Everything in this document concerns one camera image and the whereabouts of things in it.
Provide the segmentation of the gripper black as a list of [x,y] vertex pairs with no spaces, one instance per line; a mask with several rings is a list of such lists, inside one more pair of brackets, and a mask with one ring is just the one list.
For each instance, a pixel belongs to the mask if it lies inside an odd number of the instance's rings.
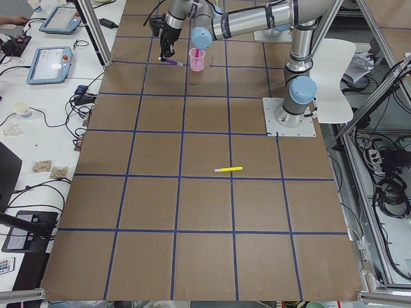
[[154,37],[160,38],[161,53],[159,60],[166,62],[174,54],[173,44],[179,39],[180,29],[173,28],[166,21],[167,15],[164,13],[160,17],[150,17],[150,29]]

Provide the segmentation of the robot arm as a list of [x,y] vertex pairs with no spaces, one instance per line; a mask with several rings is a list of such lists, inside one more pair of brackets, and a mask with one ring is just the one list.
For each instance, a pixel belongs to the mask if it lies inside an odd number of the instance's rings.
[[175,54],[174,43],[187,18],[194,21],[191,42],[199,50],[208,49],[217,40],[281,26],[293,27],[290,55],[284,65],[288,93],[281,111],[286,115],[301,116],[317,90],[309,78],[313,66],[311,43],[317,20],[333,5],[334,1],[274,1],[221,12],[210,1],[172,1],[166,13],[160,17],[149,16],[145,22],[153,36],[160,39],[159,59],[162,62]]

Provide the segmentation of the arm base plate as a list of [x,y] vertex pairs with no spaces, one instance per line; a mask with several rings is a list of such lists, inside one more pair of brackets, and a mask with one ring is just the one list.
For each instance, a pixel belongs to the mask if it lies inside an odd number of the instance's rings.
[[283,98],[263,98],[266,135],[268,137],[316,137],[310,109],[291,115],[283,108]]
[[290,43],[292,41],[290,30],[259,30],[253,33],[253,37],[256,42]]

